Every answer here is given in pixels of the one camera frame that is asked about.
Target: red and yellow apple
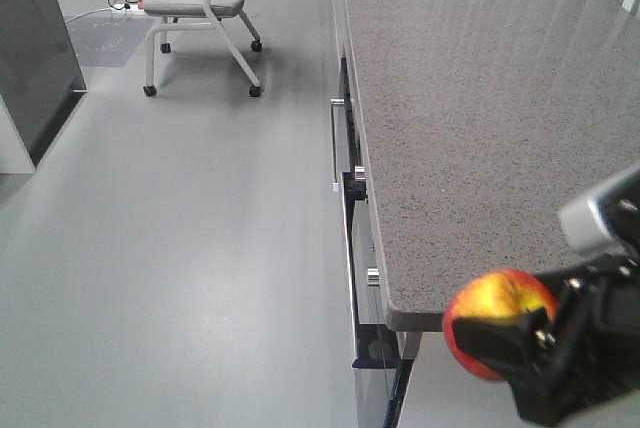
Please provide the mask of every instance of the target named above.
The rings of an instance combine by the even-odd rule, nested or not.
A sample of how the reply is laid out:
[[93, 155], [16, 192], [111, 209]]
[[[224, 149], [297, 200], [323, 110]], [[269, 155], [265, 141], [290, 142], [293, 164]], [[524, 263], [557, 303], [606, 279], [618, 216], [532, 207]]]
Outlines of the red and yellow apple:
[[485, 380], [502, 380], [498, 373], [458, 348], [452, 323], [461, 317], [513, 323], [518, 316], [538, 308], [545, 308], [550, 319], [555, 317], [557, 301], [549, 289], [525, 271], [503, 268], [476, 278], [453, 297], [442, 319], [442, 331], [453, 356], [467, 371]]

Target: chair leg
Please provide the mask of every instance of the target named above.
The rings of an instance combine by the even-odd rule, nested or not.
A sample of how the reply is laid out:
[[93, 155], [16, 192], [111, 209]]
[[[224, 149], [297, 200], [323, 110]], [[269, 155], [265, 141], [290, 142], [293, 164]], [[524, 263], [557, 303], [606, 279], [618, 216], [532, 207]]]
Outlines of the chair leg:
[[259, 89], [260, 88], [260, 80], [258, 79], [256, 74], [253, 72], [253, 70], [251, 69], [249, 64], [247, 63], [247, 60], [244, 59], [244, 56], [242, 56], [242, 53], [240, 53], [240, 51], [238, 50], [236, 45], [233, 44], [233, 41], [231, 40], [231, 38], [227, 34], [227, 31], [224, 29], [224, 26], [222, 26], [222, 23], [220, 21], [216, 20], [215, 18], [209, 18], [209, 21], [214, 26], [214, 28], [220, 32], [220, 35], [222, 36], [222, 39], [224, 40], [225, 44], [227, 45], [227, 48], [229, 49], [229, 51], [231, 52], [233, 57], [236, 59], [236, 61], [238, 62], [238, 64], [242, 68], [242, 70], [244, 71], [245, 75], [247, 75], [249, 80], [251, 80], [251, 83], [253, 84], [253, 86]]
[[242, 18], [242, 21], [244, 21], [245, 26], [253, 35], [253, 41], [251, 42], [251, 49], [256, 53], [262, 51], [262, 42], [260, 41], [260, 35], [256, 31], [255, 27], [253, 26], [253, 24], [249, 20], [249, 17], [244, 11], [240, 11], [240, 18]]
[[[169, 24], [169, 17], [163, 16], [162, 17], [162, 23], [164, 25], [168, 25]], [[166, 31], [161, 31], [160, 32], [160, 51], [162, 53], [171, 53], [171, 45], [167, 42], [167, 32]]]
[[154, 96], [157, 93], [156, 87], [153, 84], [153, 69], [154, 69], [154, 58], [155, 58], [155, 39], [156, 34], [160, 31], [161, 27], [164, 25], [156, 25], [151, 27], [151, 29], [147, 32], [147, 36], [145, 38], [145, 44], [147, 47], [147, 72], [146, 72], [146, 83], [143, 87], [144, 94], [147, 96]]
[[253, 26], [253, 23], [251, 23], [251, 20], [249, 20], [249, 17], [244, 11], [240, 11], [240, 18], [242, 18], [242, 21], [244, 21], [245, 26], [251, 32], [251, 35], [253, 35], [253, 39], [256, 41], [260, 41], [260, 35], [256, 31], [255, 27]]

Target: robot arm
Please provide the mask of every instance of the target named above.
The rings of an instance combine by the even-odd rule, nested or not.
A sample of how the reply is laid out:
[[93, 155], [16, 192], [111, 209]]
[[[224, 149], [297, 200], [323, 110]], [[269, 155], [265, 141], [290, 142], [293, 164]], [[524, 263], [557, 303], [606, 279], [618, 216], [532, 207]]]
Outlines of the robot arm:
[[640, 164], [560, 210], [572, 248], [592, 256], [538, 276], [558, 297], [517, 325], [461, 318], [458, 347], [511, 386], [521, 418], [555, 426], [565, 416], [640, 387]]

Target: floor mat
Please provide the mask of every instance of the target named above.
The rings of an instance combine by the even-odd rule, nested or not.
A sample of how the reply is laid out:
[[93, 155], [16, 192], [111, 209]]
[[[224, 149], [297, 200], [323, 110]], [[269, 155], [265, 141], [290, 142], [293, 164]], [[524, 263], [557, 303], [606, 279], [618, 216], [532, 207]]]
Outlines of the floor mat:
[[145, 15], [97, 14], [67, 23], [80, 66], [123, 67], [154, 20]]

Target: caster wheel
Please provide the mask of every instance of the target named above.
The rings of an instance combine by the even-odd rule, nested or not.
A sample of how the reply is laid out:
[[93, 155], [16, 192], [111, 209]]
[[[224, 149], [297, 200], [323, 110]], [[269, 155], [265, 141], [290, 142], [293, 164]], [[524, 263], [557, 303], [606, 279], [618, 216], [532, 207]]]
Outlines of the caster wheel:
[[158, 91], [156, 90], [156, 87], [153, 85], [143, 86], [142, 89], [144, 90], [144, 94], [147, 96], [155, 96], [156, 93], [158, 93]]

